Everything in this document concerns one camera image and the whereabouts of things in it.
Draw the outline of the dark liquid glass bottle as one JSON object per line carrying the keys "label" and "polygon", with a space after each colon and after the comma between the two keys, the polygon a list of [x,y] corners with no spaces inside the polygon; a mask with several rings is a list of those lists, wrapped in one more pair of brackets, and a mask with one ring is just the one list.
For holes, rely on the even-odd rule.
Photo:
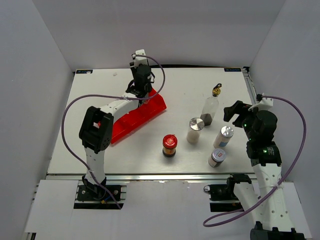
{"label": "dark liquid glass bottle", "polygon": [[218,107],[219,107],[218,97],[221,93],[221,87],[222,87],[222,84],[218,83],[212,89],[212,95],[208,97],[204,102],[204,106],[202,108],[200,118],[203,120],[205,127],[211,125],[215,117],[215,114],[218,110]]}

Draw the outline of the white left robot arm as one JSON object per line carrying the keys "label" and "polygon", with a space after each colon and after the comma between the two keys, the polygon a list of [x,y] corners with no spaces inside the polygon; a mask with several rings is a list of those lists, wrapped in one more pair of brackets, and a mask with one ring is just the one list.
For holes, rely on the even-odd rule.
{"label": "white left robot arm", "polygon": [[124,99],[114,100],[101,108],[89,107],[79,131],[89,166],[82,181],[90,196],[96,200],[103,198],[106,193],[104,155],[112,140],[114,123],[140,107],[152,90],[151,78],[154,75],[149,65],[140,64],[131,70],[133,80],[125,91]]}

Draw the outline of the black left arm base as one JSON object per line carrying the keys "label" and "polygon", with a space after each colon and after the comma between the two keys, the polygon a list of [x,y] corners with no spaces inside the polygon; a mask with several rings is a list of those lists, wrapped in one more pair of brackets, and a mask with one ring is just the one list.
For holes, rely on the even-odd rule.
{"label": "black left arm base", "polygon": [[[107,185],[106,188],[110,191],[110,193],[113,195],[114,199],[117,202],[120,202],[125,199],[127,187],[125,185]],[[101,202],[103,200],[106,200],[107,202],[114,202],[111,195],[105,191],[99,191],[98,193],[95,193],[94,191],[90,190],[85,185],[79,185],[77,189],[77,195],[76,200],[78,202]]]}

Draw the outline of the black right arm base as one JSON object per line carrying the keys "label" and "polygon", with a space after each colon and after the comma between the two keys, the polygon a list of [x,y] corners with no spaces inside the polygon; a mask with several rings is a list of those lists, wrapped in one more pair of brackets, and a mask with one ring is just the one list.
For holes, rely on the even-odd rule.
{"label": "black right arm base", "polygon": [[230,192],[226,184],[210,184],[203,187],[203,191],[210,196],[211,201],[238,201],[238,198]]}

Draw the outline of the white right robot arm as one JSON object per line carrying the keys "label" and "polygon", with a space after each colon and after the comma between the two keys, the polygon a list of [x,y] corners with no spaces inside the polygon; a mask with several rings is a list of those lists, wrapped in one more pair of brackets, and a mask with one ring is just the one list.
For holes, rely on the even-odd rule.
{"label": "white right robot arm", "polygon": [[296,230],[286,206],[281,154],[273,140],[278,119],[269,108],[269,104],[262,102],[249,105],[240,100],[224,108],[223,120],[229,122],[237,115],[233,125],[242,128],[248,138],[246,153],[256,175],[259,196],[244,173],[232,174],[225,192],[229,198],[240,201],[252,220],[250,239],[303,240],[305,236]]}

